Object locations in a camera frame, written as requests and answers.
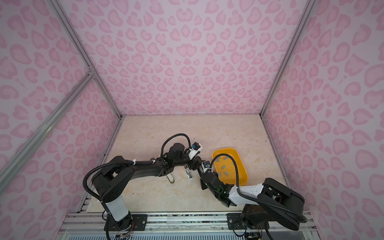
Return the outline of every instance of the metal mounting plate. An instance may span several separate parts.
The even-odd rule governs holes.
[[[147,217],[147,214],[132,214],[133,222],[135,223],[133,230],[144,231],[147,225]]]
[[[241,223],[241,214],[227,214],[227,223],[229,230],[241,230],[244,226]]]
[[[147,217],[148,215],[147,214],[132,214],[132,219],[133,219],[133,222],[134,222],[134,225],[133,225],[133,230],[134,231],[144,231],[145,230],[145,226],[147,225]],[[116,229],[116,226],[115,226],[115,220],[112,218],[110,220],[110,223],[108,224],[108,231],[118,231],[118,229]]]

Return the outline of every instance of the pink leopard print wall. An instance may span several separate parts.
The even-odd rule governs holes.
[[[85,75],[44,0],[0,3],[0,172]]]
[[[259,113],[306,0],[62,0],[123,114]]]
[[[0,239],[54,239],[84,192],[84,175],[98,164],[116,125],[91,82],[0,196]]]
[[[322,0],[266,122],[323,240],[384,239],[384,1]]]

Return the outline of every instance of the black joint motor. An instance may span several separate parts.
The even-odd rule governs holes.
[[[167,153],[166,161],[172,166],[183,166],[185,165],[184,159],[186,157],[185,147],[181,143],[175,143],[169,149]]]
[[[200,179],[201,188],[209,189],[214,196],[226,207],[236,206],[229,200],[229,191],[234,186],[233,184],[224,184],[218,178],[217,173],[208,172]]]
[[[114,157],[111,162],[116,162],[116,161],[126,161],[122,156],[116,156]],[[128,166],[128,162],[127,162],[127,165],[123,165],[123,164],[116,164],[115,166],[113,166],[113,171],[116,173],[116,174],[119,174],[124,168],[126,167],[129,167]]]
[[[108,230],[109,231],[126,231],[129,228],[132,228],[133,218],[132,214],[129,212],[122,220],[116,222],[115,219],[111,216],[109,218]],[[104,231],[107,229],[107,223],[104,226]]]
[[[192,144],[192,148],[193,148],[194,150],[198,150],[198,149],[200,148],[200,144],[198,144],[197,142],[194,142],[194,143]]]
[[[209,161],[204,161],[203,165],[205,168],[209,168],[211,166],[211,163]]]
[[[190,161],[190,163],[188,163],[188,167],[190,170],[198,170],[202,162],[204,162],[204,161],[201,159],[201,157],[194,156],[192,161]]]

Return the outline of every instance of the vent grille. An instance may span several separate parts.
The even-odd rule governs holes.
[[[104,234],[71,234],[68,240],[106,240]],[[129,240],[243,240],[233,233],[134,233]]]

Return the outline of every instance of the yellow tray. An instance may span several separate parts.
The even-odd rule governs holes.
[[[212,159],[221,153],[226,153],[231,157],[233,157],[237,165],[237,170],[239,174],[239,184],[240,186],[245,185],[248,182],[248,174],[247,174],[247,171],[245,170],[243,162],[241,161],[237,151],[231,147],[219,149],[213,153]],[[214,165],[220,181],[222,181],[225,184],[236,185],[235,166],[233,165],[233,162],[229,157],[225,157],[225,156],[218,157],[217,159],[215,159]]]

